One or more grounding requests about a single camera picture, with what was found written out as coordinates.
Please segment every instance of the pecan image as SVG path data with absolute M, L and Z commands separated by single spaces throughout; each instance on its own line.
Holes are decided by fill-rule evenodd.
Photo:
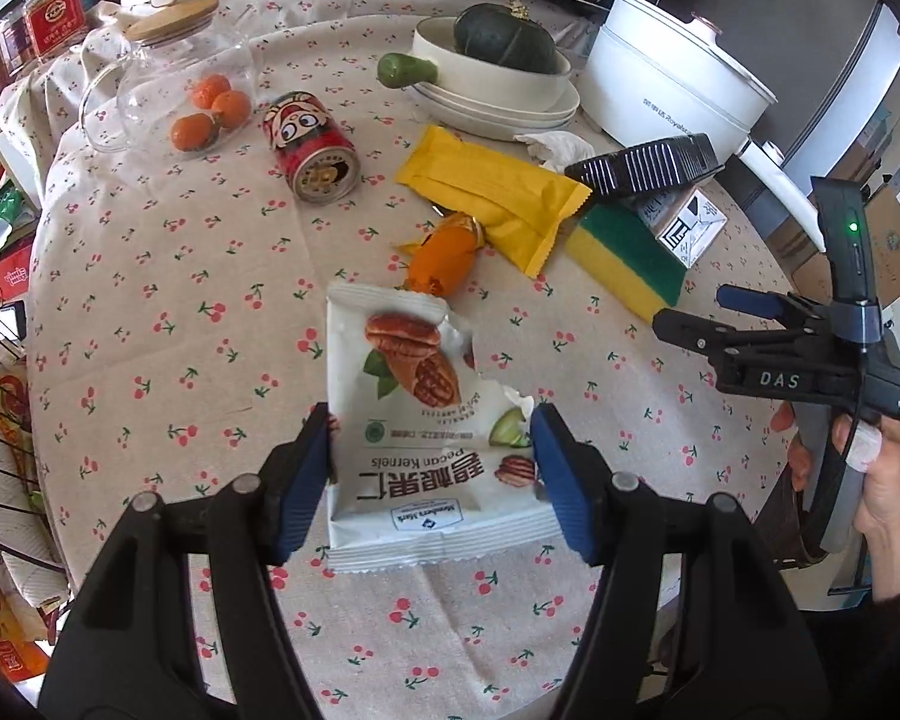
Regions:
M 364 334 L 388 358 L 420 360 L 440 348 L 440 331 L 434 325 L 405 314 L 376 314 L 367 319 Z
M 432 409 L 460 403 L 457 372 L 440 351 L 433 324 L 405 314 L 376 314 L 367 319 L 364 333 L 394 379 L 420 403 Z
M 460 403 L 457 372 L 442 351 L 423 359 L 385 356 L 394 379 L 423 405 L 444 409 Z
M 530 458 L 508 455 L 500 461 L 500 467 L 493 475 L 511 488 L 525 488 L 536 481 L 536 465 Z

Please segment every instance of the human hand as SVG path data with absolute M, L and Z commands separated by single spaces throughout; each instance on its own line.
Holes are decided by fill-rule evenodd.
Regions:
M 784 403 L 770 420 L 770 427 L 775 432 L 784 431 L 793 426 L 794 419 L 793 407 Z M 866 470 L 863 498 L 853 519 L 853 527 L 866 537 L 871 551 L 876 601 L 900 594 L 900 422 L 882 418 L 880 432 L 883 435 L 880 453 Z M 841 415 L 833 425 L 831 436 L 838 452 L 844 450 L 848 435 L 850 418 Z M 813 458 L 799 434 L 787 447 L 787 463 L 794 490 L 799 493 L 806 488 L 813 466 Z

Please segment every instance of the orange fruit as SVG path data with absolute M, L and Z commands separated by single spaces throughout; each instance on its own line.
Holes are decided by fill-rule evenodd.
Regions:
M 196 151 L 213 143 L 217 126 L 205 113 L 177 119 L 170 128 L 170 141 L 180 151 Z
M 221 127 L 240 127 L 249 115 L 250 98 L 237 90 L 224 92 L 213 101 L 213 118 Z
M 229 91 L 230 82 L 226 79 L 226 76 L 213 74 L 213 76 L 207 76 L 205 79 L 202 79 L 197 86 L 194 86 L 190 93 L 190 100 L 197 108 L 208 111 L 210 110 L 210 106 L 213 105 L 213 101 L 216 100 L 219 95 Z

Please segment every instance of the stack of plates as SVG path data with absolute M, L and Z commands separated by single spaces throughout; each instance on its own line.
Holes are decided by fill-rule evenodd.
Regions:
M 512 141 L 514 135 L 524 132 L 545 132 L 564 127 L 573 119 L 580 105 L 580 95 L 569 81 L 560 99 L 549 110 L 542 112 L 517 111 L 480 103 L 430 83 L 416 84 L 408 91 L 413 100 L 434 119 L 471 135 L 495 141 Z

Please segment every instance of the white snack bag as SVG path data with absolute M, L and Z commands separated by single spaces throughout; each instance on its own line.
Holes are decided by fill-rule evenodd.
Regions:
M 461 560 L 559 533 L 525 432 L 533 399 L 472 365 L 471 333 L 444 300 L 329 290 L 333 570 Z

